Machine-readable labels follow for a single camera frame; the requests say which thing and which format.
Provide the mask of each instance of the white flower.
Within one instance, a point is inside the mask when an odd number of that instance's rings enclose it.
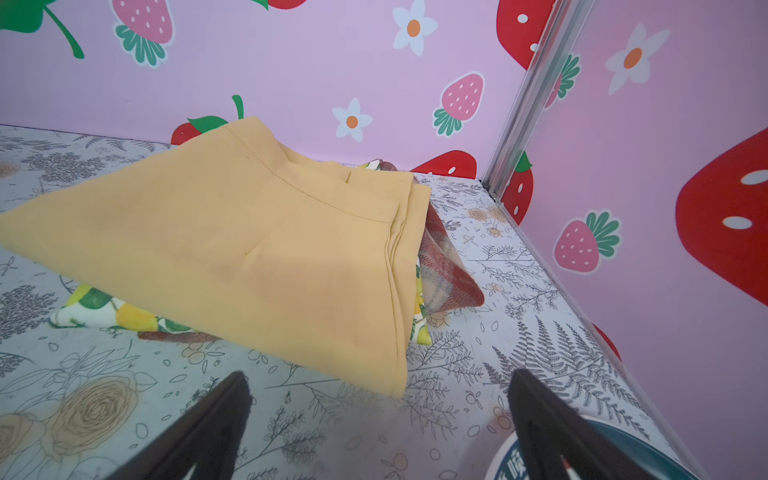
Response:
[[[629,37],[627,49],[618,52],[605,62],[608,70],[616,72],[608,87],[609,95],[616,93],[628,78],[637,84],[645,83],[650,78],[648,58],[664,44],[670,36],[670,31],[660,31],[649,38],[645,38],[645,35],[645,25],[640,23]]]
[[[357,98],[352,99],[348,108],[334,108],[333,116],[339,121],[336,136],[341,138],[351,134],[357,141],[362,141],[362,128],[373,121],[370,115],[360,113],[360,102]]]
[[[400,27],[400,31],[395,35],[395,48],[410,44],[413,53],[422,56],[424,37],[437,30],[437,22],[425,17],[424,10],[424,0],[413,0],[410,12],[400,7],[392,10],[395,22]]]

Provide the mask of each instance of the strawberry wallpaper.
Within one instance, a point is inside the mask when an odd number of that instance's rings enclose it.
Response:
[[[0,0],[0,58],[25,66],[0,68],[0,124],[179,144],[256,115],[317,160],[411,170],[460,151],[474,164],[447,169],[481,177],[550,10],[507,0]]]
[[[598,0],[503,196],[712,478],[768,465],[765,25]]]

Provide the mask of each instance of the round container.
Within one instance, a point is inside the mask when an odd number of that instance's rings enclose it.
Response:
[[[682,465],[643,442],[634,435],[602,420],[584,417],[601,435],[616,445],[635,463],[659,480],[698,480]],[[580,480],[576,471],[567,466],[571,480]],[[528,480],[523,463],[518,433],[513,432],[491,461],[485,480]]]

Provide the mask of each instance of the floral tablecloth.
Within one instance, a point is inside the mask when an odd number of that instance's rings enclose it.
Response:
[[[168,148],[0,126],[0,211]],[[0,249],[0,478],[104,478],[235,370],[253,406],[234,478],[482,478],[514,428],[504,388],[522,366],[677,459],[480,183],[419,179],[486,304],[428,318],[402,400],[223,340],[53,328],[76,282]]]

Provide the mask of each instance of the yellow shorts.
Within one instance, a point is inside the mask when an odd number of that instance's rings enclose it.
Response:
[[[400,397],[429,189],[296,155],[247,118],[0,215],[0,244],[159,316]]]

